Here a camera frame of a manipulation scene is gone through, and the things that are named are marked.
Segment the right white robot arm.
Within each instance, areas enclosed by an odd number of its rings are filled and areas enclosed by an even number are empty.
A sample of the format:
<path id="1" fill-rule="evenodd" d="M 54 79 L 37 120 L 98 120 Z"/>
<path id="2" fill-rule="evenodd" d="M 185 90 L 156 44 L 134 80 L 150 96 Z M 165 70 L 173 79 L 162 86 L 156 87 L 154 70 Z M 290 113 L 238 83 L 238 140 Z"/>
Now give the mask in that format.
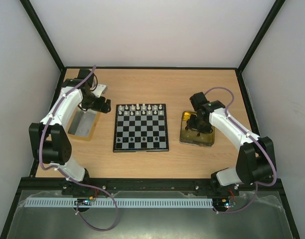
<path id="1" fill-rule="evenodd" d="M 186 129 L 197 136 L 211 134 L 217 128 L 238 150 L 234 168 L 226 168 L 211 175 L 210 189 L 216 195 L 238 184 L 273 186 L 277 180 L 274 144 L 269 137 L 260 137 L 239 123 L 220 101 L 210 102 L 205 93 L 190 97 L 195 114 Z"/>

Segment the black silver chess board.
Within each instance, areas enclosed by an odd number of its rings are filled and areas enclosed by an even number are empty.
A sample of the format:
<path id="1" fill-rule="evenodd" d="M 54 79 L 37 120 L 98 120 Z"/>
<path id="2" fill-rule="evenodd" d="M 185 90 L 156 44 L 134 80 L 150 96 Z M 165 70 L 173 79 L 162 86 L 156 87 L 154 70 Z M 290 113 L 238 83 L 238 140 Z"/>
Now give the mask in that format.
<path id="1" fill-rule="evenodd" d="M 122 115 L 119 105 L 123 106 Z M 166 104 L 118 104 L 115 116 L 114 153 L 169 151 Z"/>

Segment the gold tin with black pieces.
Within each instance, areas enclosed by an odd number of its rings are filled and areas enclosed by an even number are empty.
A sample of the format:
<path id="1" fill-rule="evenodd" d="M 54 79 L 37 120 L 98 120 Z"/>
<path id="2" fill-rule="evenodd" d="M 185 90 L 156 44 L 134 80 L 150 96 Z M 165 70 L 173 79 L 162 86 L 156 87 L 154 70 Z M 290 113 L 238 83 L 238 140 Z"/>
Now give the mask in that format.
<path id="1" fill-rule="evenodd" d="M 212 127 L 212 133 L 202 133 L 189 129 L 188 120 L 191 115 L 195 116 L 196 112 L 184 111 L 182 113 L 179 142 L 195 146 L 211 147 L 215 142 L 215 128 Z"/>

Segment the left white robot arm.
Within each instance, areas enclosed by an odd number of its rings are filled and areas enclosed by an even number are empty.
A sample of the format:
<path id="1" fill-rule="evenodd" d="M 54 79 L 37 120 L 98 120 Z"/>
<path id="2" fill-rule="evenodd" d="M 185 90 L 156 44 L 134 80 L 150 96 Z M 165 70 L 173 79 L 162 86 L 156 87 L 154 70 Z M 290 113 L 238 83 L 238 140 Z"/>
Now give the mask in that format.
<path id="1" fill-rule="evenodd" d="M 74 159 L 66 133 L 75 109 L 104 114 L 111 111 L 111 100 L 103 96 L 108 87 L 99 84 L 95 70 L 95 66 L 91 70 L 81 69 L 76 78 L 66 80 L 51 110 L 28 129 L 32 154 L 41 169 L 54 169 L 74 183 L 83 183 L 89 175 Z"/>

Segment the silver gold tin lid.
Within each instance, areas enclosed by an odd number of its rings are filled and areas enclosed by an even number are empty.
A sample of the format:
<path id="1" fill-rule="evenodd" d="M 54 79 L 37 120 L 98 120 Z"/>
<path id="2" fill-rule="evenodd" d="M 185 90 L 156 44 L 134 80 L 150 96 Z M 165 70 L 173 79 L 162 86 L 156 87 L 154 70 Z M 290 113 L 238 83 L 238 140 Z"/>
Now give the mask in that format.
<path id="1" fill-rule="evenodd" d="M 77 140 L 90 141 L 95 131 L 99 113 L 93 110 L 82 111 L 77 108 L 68 124 L 68 135 Z"/>

